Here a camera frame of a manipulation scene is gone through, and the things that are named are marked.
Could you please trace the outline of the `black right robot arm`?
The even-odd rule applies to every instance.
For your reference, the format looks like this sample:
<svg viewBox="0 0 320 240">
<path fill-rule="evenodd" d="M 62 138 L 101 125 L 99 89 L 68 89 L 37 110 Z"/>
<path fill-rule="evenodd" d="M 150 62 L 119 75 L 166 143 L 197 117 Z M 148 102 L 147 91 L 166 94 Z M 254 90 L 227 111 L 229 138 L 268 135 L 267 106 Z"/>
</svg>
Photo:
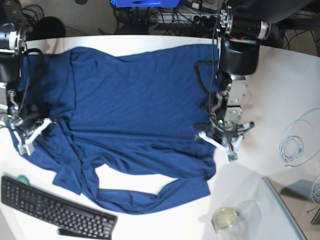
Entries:
<svg viewBox="0 0 320 240">
<path fill-rule="evenodd" d="M 30 136 L 44 123 L 37 107 L 25 105 L 30 91 L 44 73 L 42 51 L 28 48 L 27 22 L 18 0 L 0 2 L 0 120 Z M 30 53 L 38 54 L 39 70 L 31 77 Z"/>
</svg>

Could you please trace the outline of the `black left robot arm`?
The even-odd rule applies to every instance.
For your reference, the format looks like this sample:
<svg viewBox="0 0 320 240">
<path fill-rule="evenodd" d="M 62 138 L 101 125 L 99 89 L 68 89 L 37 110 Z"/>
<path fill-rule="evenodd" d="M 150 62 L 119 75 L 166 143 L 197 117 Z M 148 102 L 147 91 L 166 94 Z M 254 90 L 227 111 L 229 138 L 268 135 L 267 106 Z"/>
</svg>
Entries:
<svg viewBox="0 0 320 240">
<path fill-rule="evenodd" d="M 241 121 L 246 76 L 258 67 L 260 46 L 284 30 L 317 31 L 318 17 L 292 19 L 299 11 L 318 12 L 317 0 L 224 0 L 218 4 L 212 31 L 212 60 L 197 61 L 196 80 L 205 94 L 201 108 L 209 123 L 197 123 L 198 138 L 232 147 L 254 127 Z"/>
</svg>

